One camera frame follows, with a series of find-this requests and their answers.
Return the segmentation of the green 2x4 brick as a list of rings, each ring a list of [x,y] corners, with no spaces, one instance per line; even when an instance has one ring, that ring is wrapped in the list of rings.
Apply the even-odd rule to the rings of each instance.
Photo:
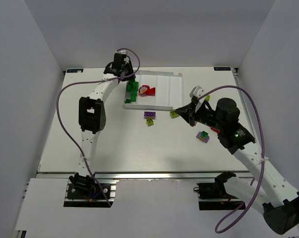
[[[126,84],[126,92],[131,92],[132,91],[132,83],[131,82],[128,82]]]

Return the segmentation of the green 2x2 brick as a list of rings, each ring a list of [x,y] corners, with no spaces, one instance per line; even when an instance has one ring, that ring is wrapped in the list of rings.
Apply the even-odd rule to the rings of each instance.
[[[137,101],[137,92],[136,91],[132,91],[130,94],[130,100],[132,102],[136,102]]]
[[[138,89],[139,89],[139,84],[138,84],[137,82],[135,82],[135,83],[133,84],[133,88],[134,88],[135,90],[138,90]]]

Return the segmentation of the purple curved brick with print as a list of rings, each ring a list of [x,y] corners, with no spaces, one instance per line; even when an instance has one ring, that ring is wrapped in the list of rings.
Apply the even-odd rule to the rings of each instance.
[[[205,138],[205,139],[204,139],[204,138],[201,138],[201,137],[200,137],[200,135],[201,135],[201,132],[202,132],[202,131],[198,132],[198,134],[197,134],[197,136],[196,136],[196,137],[197,137],[198,139],[200,139],[201,141],[203,141],[203,142],[207,143],[207,142],[209,141],[209,139],[210,139],[209,135],[208,135],[208,137],[207,137],[207,138]]]

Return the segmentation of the red flower brick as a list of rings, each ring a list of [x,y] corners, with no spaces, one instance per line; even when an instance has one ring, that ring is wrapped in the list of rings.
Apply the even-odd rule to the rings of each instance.
[[[146,95],[147,94],[147,91],[150,89],[150,86],[148,86],[148,85],[142,85],[142,86],[140,86],[139,87],[139,89],[138,89],[138,93],[140,94],[140,95]]]

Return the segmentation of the red 2x4 brick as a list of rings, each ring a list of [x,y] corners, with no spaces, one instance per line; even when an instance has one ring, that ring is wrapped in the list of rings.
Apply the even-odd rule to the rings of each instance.
[[[147,91],[146,91],[146,95],[147,96],[154,96],[155,95],[155,92],[156,92],[156,88],[153,87],[153,88],[149,88]]]

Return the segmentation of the green 2x3 brick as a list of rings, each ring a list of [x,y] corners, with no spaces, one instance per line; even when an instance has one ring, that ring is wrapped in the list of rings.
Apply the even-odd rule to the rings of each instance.
[[[135,78],[134,78],[134,79],[130,79],[129,82],[132,83],[132,89],[134,90],[134,88],[133,88],[133,84],[134,84],[135,82],[137,82],[136,79],[135,79]]]

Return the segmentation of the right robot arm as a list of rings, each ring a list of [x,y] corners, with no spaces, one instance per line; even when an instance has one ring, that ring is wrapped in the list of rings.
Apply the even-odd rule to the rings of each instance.
[[[284,179],[267,157],[261,157],[255,138],[239,123],[240,110],[234,100],[221,98],[214,110],[206,101],[191,102],[176,109],[176,113],[191,126],[199,122],[218,129],[219,142],[248,169],[262,189],[249,186],[227,171],[215,178],[212,191],[247,202],[279,235],[299,224],[299,190]]]

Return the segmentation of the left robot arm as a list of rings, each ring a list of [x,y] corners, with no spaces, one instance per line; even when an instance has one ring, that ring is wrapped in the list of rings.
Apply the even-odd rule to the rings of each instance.
[[[105,102],[122,80],[135,79],[130,57],[126,49],[119,49],[114,60],[104,70],[104,79],[87,97],[79,99],[79,125],[81,149],[79,165],[84,169],[95,156],[97,141],[106,125]]]

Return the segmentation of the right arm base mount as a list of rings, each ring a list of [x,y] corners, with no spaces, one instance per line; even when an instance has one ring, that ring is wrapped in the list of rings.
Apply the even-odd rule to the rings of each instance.
[[[213,182],[198,183],[193,188],[193,192],[198,194],[198,205],[200,211],[233,211],[245,209],[245,203],[236,197],[228,194],[224,183],[230,178],[235,178],[236,174],[225,171],[214,178]]]

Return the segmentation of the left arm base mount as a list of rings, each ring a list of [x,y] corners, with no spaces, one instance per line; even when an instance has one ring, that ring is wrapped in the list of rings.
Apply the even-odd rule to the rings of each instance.
[[[90,176],[76,173],[68,178],[64,207],[72,208],[110,208],[114,201],[115,185],[100,183],[101,187]]]

